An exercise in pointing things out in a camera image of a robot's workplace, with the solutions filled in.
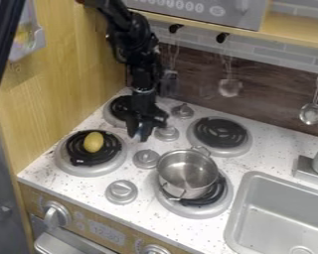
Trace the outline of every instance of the wooden backsplash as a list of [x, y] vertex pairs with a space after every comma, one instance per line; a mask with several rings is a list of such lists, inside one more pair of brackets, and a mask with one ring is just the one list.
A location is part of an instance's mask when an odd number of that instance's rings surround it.
[[99, 13], [74, 0], [36, 7], [47, 46], [8, 63], [0, 88], [0, 132], [15, 174], [124, 85]]
[[[161, 48], [166, 61], [167, 45]], [[243, 91], [238, 97], [222, 97], [218, 83], [226, 72], [220, 56], [181, 48], [176, 61], [179, 88], [173, 97], [318, 136], [318, 124], [307, 126], [298, 118], [300, 108], [312, 101], [315, 73], [242, 59], [234, 59], [233, 68]]]

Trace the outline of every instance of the white speckled countertop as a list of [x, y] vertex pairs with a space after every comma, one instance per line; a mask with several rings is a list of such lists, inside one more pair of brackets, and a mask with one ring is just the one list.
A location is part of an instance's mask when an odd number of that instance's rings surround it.
[[[122, 90], [116, 96], [127, 93]], [[170, 111], [170, 108], [181, 104], [172, 99], [159, 99], [160, 106]], [[159, 154], [174, 149], [191, 147], [185, 138], [187, 127], [194, 120], [206, 116], [221, 116], [233, 119], [251, 131], [253, 146], [251, 150], [240, 157], [232, 159], [215, 158], [215, 162], [231, 179], [235, 193], [243, 174], [249, 171], [260, 171], [301, 183], [311, 188], [318, 186], [294, 179], [291, 169], [298, 155], [313, 157], [318, 151], [318, 137], [263, 124], [242, 117], [229, 115], [215, 110], [190, 105], [196, 112], [189, 120], [170, 118], [169, 122], [180, 131], [180, 138], [174, 143], [164, 143], [150, 137], [147, 143], [136, 143], [128, 138], [126, 130], [110, 126], [102, 119], [102, 107], [97, 109], [83, 121], [73, 132], [84, 129], [103, 129], [118, 134], [127, 144], [126, 162], [106, 176], [98, 178], [78, 178], [59, 170], [54, 164], [53, 146], [18, 175], [19, 181], [41, 191], [48, 192], [80, 205], [100, 215], [109, 217], [127, 226], [167, 241], [173, 245], [205, 254], [233, 254], [223, 238], [230, 210], [210, 219], [188, 219], [175, 215], [164, 208], [156, 199], [153, 189], [155, 171], [139, 170], [132, 164], [136, 151], [152, 149]], [[122, 206], [109, 202], [104, 197], [106, 187], [116, 180], [130, 180], [139, 189], [139, 196], [131, 204]]]

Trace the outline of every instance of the black coil burner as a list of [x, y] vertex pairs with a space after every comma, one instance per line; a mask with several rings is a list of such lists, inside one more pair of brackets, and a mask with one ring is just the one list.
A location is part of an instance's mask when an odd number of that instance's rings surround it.
[[[204, 205], [212, 204], [217, 202], [224, 194], [227, 186], [227, 180], [223, 176], [212, 185], [209, 192], [207, 192], [204, 196], [196, 199], [180, 199], [179, 202], [184, 206], [199, 206], [202, 207]], [[168, 194], [165, 190], [162, 189], [162, 192], [168, 197], [174, 196]]]
[[194, 134], [204, 144], [212, 148], [235, 148], [246, 141], [247, 132], [235, 122], [217, 119], [202, 118], [194, 128]]
[[[99, 132], [103, 136], [103, 146], [95, 153], [83, 147], [84, 138], [91, 132]], [[100, 130], [79, 131], [68, 139], [66, 149], [74, 166], [94, 166], [109, 162], [122, 149], [120, 141], [111, 133]]]
[[120, 96], [113, 99], [109, 104], [110, 113], [120, 121], [125, 121], [131, 105], [131, 96]]

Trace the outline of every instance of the electric coil burner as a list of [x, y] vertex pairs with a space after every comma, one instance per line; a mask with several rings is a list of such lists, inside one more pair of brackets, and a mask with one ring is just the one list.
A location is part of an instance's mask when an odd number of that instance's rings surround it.
[[[84, 138], [93, 131], [103, 136], [103, 146], [96, 153], [83, 147]], [[125, 159], [124, 142], [115, 134], [101, 130], [79, 131], [63, 140], [55, 151], [56, 165], [77, 177], [103, 176], [116, 170]]]
[[193, 146], [204, 146], [213, 156], [235, 157], [245, 154], [252, 145], [248, 130], [235, 121], [206, 117], [193, 122], [187, 130]]
[[197, 199], [178, 199], [169, 195], [156, 184], [156, 196], [159, 202], [169, 211], [183, 217], [206, 219], [218, 216], [227, 210], [234, 197], [234, 188], [223, 173], [210, 191]]
[[103, 118], [112, 126], [126, 128], [125, 116], [129, 111], [131, 96], [125, 95], [109, 101], [103, 107]]

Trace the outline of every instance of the oven door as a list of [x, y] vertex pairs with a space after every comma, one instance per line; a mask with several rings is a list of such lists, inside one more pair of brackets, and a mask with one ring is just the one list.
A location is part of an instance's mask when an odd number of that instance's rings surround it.
[[43, 219], [31, 215], [37, 254], [118, 254], [62, 228], [47, 231]]

